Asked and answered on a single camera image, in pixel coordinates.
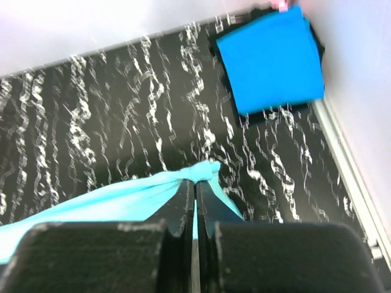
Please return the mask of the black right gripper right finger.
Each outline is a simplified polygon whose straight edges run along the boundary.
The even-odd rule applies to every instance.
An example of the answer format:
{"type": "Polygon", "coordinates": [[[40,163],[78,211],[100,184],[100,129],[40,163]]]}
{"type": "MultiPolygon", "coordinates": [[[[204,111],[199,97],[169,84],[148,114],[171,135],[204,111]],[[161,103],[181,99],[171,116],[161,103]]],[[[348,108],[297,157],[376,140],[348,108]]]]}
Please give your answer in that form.
{"type": "Polygon", "coordinates": [[[245,222],[196,187],[202,292],[382,292],[362,239],[334,223],[245,222]]]}

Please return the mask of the light cyan t shirt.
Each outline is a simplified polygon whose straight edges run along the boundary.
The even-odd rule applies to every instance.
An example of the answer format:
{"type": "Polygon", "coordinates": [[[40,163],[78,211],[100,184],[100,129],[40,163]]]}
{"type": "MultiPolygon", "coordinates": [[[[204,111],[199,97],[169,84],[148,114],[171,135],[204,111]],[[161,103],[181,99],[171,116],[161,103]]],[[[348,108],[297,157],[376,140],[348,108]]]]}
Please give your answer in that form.
{"type": "Polygon", "coordinates": [[[22,237],[43,222],[144,221],[167,203],[181,183],[206,181],[235,215],[241,213],[219,185],[218,161],[203,161],[176,171],[131,179],[95,189],[26,219],[1,227],[1,264],[11,259],[22,237]]]}

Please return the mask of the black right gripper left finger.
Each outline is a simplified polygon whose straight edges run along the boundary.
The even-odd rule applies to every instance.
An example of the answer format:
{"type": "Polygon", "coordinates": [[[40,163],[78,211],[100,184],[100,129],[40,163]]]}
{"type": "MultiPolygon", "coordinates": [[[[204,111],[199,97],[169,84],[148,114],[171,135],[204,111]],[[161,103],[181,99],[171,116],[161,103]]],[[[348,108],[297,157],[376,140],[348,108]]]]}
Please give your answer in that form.
{"type": "Polygon", "coordinates": [[[143,222],[33,226],[1,275],[2,292],[190,292],[194,185],[143,222]]]}

